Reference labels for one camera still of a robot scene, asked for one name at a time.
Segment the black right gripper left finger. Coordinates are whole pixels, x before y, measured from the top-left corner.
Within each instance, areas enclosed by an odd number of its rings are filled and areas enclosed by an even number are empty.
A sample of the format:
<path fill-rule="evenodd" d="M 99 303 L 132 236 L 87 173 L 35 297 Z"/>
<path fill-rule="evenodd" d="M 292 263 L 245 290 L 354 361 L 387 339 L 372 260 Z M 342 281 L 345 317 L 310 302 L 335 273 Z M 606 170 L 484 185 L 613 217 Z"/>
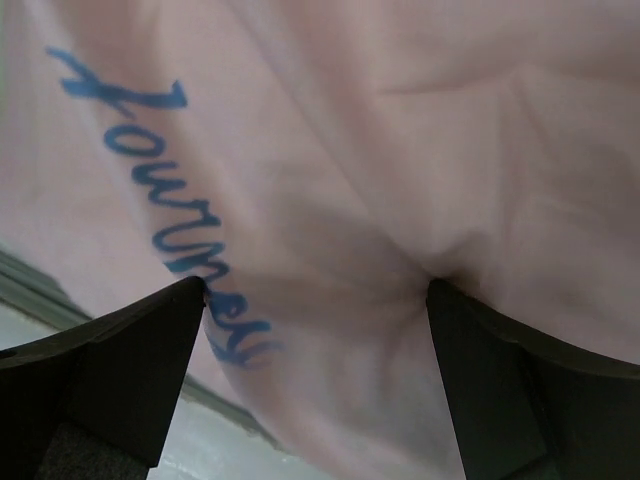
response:
<path fill-rule="evenodd" d="M 1 353 L 4 479 L 145 479 L 159 464 L 204 302 L 198 277 Z"/>

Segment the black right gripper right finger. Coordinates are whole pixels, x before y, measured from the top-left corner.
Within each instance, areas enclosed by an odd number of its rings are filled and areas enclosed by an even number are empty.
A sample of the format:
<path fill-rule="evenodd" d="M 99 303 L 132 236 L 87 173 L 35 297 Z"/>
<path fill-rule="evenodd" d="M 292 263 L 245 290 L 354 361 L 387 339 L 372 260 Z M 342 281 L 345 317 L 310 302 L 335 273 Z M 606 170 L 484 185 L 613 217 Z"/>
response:
<path fill-rule="evenodd" d="M 429 326 L 469 479 L 639 476 L 639 368 L 519 323 L 444 280 Z"/>

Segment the pink printed pillowcase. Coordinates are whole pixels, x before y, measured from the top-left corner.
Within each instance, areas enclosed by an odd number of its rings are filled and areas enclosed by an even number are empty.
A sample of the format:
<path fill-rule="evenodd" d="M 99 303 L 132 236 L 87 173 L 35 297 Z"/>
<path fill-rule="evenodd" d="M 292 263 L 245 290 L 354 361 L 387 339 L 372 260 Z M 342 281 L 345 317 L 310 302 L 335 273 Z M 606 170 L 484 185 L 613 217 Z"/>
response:
<path fill-rule="evenodd" d="M 635 1 L 7 1 L 1 235 L 100 315 L 208 286 L 203 383 L 340 479 L 460 479 L 445 278 L 639 359 Z"/>

